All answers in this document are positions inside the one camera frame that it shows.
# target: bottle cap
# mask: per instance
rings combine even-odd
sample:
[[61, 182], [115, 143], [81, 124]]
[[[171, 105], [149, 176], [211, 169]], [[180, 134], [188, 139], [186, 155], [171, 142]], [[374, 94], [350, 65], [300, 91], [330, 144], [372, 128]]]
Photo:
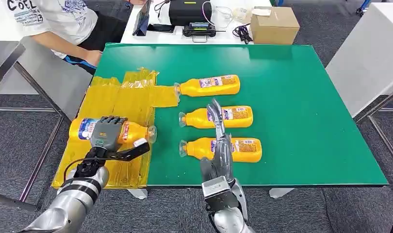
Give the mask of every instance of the bottle cap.
[[157, 140], [157, 132], [157, 127], [154, 125], [148, 127], [146, 139], [149, 143], [154, 143]]
[[181, 95], [181, 86], [179, 83], [174, 83], [174, 86], [175, 86], [174, 93], [175, 93], [175, 96], [177, 97], [177, 101], [179, 103], [180, 102], [180, 95]]
[[186, 114], [183, 112], [180, 112], [179, 118], [180, 118], [180, 127], [186, 126]]
[[187, 143], [184, 140], [180, 141], [180, 156], [185, 157], [188, 155], [187, 150], [186, 150], [186, 145]]

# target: white cable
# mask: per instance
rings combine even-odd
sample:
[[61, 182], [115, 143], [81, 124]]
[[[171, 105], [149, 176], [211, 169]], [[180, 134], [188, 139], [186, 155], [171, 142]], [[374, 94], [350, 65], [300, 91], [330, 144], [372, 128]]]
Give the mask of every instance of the white cable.
[[[234, 13], [233, 13], [233, 11], [232, 11], [230, 8], [226, 7], [226, 6], [216, 6], [215, 8], [217, 8], [217, 9], [218, 9], [218, 8], [225, 8], [225, 9], [228, 9], [229, 12], [230, 12], [230, 20], [229, 20], [228, 24], [227, 24], [225, 27], [216, 26], [214, 23], [212, 23], [211, 21], [209, 21], [208, 18], [207, 18], [207, 16], [205, 15], [204, 5], [205, 5], [207, 2], [209, 2], [209, 3], [211, 4], [211, 7], [212, 7], [212, 3], [211, 3], [210, 1], [205, 1], [205, 2], [202, 4], [202, 14], [204, 15], [205, 20], [206, 20], [209, 24], [211, 24], [212, 26], [214, 26], [214, 27], [218, 27], [218, 28], [222, 28], [222, 29], [227, 28], [227, 27], [231, 24], [231, 22], [234, 20]], [[219, 13], [222, 13], [223, 15], [228, 15], [227, 13], [224, 13], [224, 12], [222, 12], [222, 11], [220, 11], [220, 10], [217, 10], [217, 11], [218, 11]]]

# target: yellow bottle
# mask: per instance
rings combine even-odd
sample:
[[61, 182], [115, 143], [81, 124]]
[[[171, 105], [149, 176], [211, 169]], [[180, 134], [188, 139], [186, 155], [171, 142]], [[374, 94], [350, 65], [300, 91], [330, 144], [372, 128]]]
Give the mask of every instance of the yellow bottle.
[[[222, 107], [225, 128], [246, 128], [252, 125], [254, 115], [249, 106]], [[199, 108], [191, 113], [180, 112], [180, 126], [194, 126], [198, 129], [215, 128], [212, 115], [206, 108]]]
[[[232, 160], [234, 162], [256, 163], [262, 157], [261, 142], [256, 138], [231, 138]], [[193, 142], [180, 142], [180, 156], [207, 157], [212, 160], [216, 144], [215, 138], [203, 137]]]
[[232, 95], [239, 92], [241, 83], [238, 75], [224, 75], [205, 79], [190, 79], [184, 83], [175, 83], [175, 91], [180, 95], [196, 96], [217, 96]]
[[[89, 140], [99, 119], [77, 118], [69, 127], [69, 138], [72, 140]], [[140, 138], [145, 138], [149, 143], [154, 143], [157, 138], [155, 126], [143, 127], [134, 122], [125, 121], [118, 138], [119, 144], [134, 143]]]

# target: person's arm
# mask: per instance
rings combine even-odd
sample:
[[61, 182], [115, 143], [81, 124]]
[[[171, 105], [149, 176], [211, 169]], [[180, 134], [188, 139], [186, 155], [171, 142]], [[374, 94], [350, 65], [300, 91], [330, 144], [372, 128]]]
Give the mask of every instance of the person's arm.
[[144, 5], [147, 2], [147, 0], [126, 0], [126, 1], [133, 5]]
[[86, 50], [76, 46], [52, 32], [44, 32], [31, 37], [39, 44], [66, 55], [86, 60], [89, 64], [97, 66], [102, 52], [99, 50]]

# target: green table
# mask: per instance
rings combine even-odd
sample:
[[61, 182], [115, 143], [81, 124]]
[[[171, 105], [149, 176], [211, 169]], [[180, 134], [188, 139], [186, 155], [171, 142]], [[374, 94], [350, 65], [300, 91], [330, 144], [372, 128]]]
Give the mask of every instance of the green table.
[[[257, 163], [234, 163], [244, 186], [387, 184], [381, 169], [311, 46], [107, 45], [96, 75], [118, 77], [138, 67], [160, 72], [158, 85], [237, 74], [237, 95], [217, 96], [222, 106], [249, 105], [254, 123], [227, 129], [262, 142]], [[200, 186], [199, 160], [181, 158], [180, 140], [215, 137], [214, 129], [180, 128], [178, 113], [205, 107], [212, 97], [181, 96], [178, 107], [158, 108], [148, 186]]]

